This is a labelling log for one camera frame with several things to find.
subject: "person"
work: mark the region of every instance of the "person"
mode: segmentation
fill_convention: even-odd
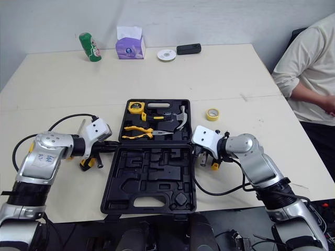
[[[296,37],[272,77],[335,181],[335,13]]]

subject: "white wall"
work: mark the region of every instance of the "white wall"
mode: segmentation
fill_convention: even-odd
[[[117,24],[143,27],[148,47],[252,43],[271,71],[292,30],[333,12],[334,0],[0,0],[0,87],[27,53],[81,50],[81,32],[114,48]]]

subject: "white table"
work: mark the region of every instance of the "white table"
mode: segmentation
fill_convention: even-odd
[[[14,183],[15,144],[64,116],[98,115],[114,133],[109,139],[117,140],[128,99],[188,98],[193,129],[201,124],[231,135],[252,133],[297,194],[311,200],[334,198],[335,184],[252,45],[204,46],[200,54],[178,56],[169,63],[156,59],[160,49],[147,49],[145,60],[119,60],[115,50],[107,50],[97,63],[89,62],[82,51],[28,55],[0,93],[0,190],[11,190]],[[220,110],[216,122],[205,119],[206,109],[212,107]],[[76,133],[81,121],[64,121],[57,131]],[[19,149],[18,164],[30,142]],[[105,167],[87,172],[80,171],[79,159],[62,162],[47,200],[52,221],[105,217],[100,204],[112,156],[102,154]],[[212,192],[238,186],[242,179],[240,169],[230,163],[217,172],[198,167],[196,175]],[[254,192],[212,197],[197,190],[197,211],[261,205]]]

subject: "hand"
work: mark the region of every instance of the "hand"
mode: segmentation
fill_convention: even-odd
[[[325,96],[320,107],[325,110],[326,113],[335,117],[335,96]]]

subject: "black device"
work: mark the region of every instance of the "black device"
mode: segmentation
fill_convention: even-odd
[[[199,43],[177,46],[178,55],[196,54],[199,53],[200,51],[201,51],[201,44]]]
[[[141,114],[132,114],[130,102],[144,103],[148,116],[172,114],[171,121],[143,121]],[[184,107],[187,120],[182,123],[174,114]],[[140,137],[143,132],[128,127],[173,132]],[[109,215],[127,213],[188,214],[196,209],[195,184],[192,169],[191,108],[187,99],[131,99],[125,107],[119,142],[109,173],[101,211]],[[164,203],[161,207],[136,207],[138,197],[153,197]]]

